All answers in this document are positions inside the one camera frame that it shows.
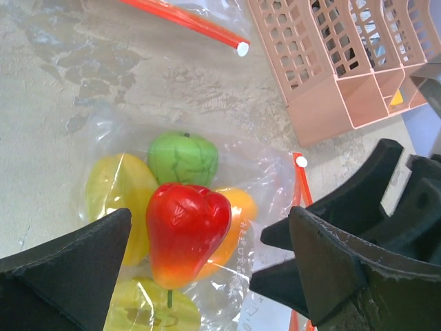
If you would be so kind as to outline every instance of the yellow fruit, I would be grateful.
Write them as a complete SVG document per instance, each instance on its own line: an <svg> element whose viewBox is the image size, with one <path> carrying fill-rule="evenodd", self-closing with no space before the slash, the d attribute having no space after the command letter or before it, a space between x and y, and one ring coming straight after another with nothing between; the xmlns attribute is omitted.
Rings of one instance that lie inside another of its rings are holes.
<svg viewBox="0 0 441 331"><path fill-rule="evenodd" d="M151 279L119 281L110 302L104 331L198 331L201 315L184 294L173 291L167 307L167 290Z"/></svg>
<svg viewBox="0 0 441 331"><path fill-rule="evenodd" d="M104 157L95 163L85 187L90 221L119 208L132 213L132 230L123 265L137 265L149 252L145 211L158 184L139 158L130 154Z"/></svg>
<svg viewBox="0 0 441 331"><path fill-rule="evenodd" d="M226 197L232 205L232 225L227 236L203 266L195 281L210 277L227 264L237 248L240 230L248 229L249 222L256 219L258 214L256 202L245 191L239 188L219 188L216 192Z"/></svg>

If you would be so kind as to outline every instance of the green stem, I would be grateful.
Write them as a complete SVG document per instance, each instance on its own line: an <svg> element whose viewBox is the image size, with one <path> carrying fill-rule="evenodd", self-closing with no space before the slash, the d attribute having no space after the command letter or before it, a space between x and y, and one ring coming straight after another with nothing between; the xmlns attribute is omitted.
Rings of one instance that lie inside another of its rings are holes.
<svg viewBox="0 0 441 331"><path fill-rule="evenodd" d="M167 291L167 308L170 309L173 306L173 291Z"/></svg>

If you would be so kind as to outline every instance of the orange artificial fruit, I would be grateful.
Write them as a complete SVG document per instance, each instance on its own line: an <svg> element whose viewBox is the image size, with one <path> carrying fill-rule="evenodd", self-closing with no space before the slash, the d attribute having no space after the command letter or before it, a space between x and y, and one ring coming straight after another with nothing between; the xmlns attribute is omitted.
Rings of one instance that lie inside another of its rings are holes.
<svg viewBox="0 0 441 331"><path fill-rule="evenodd" d="M212 276L227 264L237 248L240 229L248 229L250 221L256 219L258 214L256 202L244 190L239 188L219 188L215 192L221 193L231 204L232 224L227 236L198 273L195 281Z"/></svg>

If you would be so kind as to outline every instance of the gray floor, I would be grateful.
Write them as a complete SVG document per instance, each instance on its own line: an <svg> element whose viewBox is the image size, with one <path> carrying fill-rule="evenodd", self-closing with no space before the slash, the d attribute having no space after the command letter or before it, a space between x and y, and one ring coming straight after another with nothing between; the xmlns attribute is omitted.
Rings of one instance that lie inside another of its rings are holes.
<svg viewBox="0 0 441 331"><path fill-rule="evenodd" d="M79 227L73 142L99 98L137 116L304 152L314 199L350 176L380 138L413 152L400 117L301 149L254 33L241 59L116 0L0 0L0 36L0 257ZM389 209L405 179L401 166Z"/></svg>

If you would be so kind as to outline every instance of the green artificial apple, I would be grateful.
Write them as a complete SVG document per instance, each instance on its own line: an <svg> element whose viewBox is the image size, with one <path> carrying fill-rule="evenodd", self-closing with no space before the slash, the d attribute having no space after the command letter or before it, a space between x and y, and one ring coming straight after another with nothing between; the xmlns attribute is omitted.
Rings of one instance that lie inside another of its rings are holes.
<svg viewBox="0 0 441 331"><path fill-rule="evenodd" d="M218 169L218 149L197 134L165 132L150 145L147 163L160 185L209 186Z"/></svg>

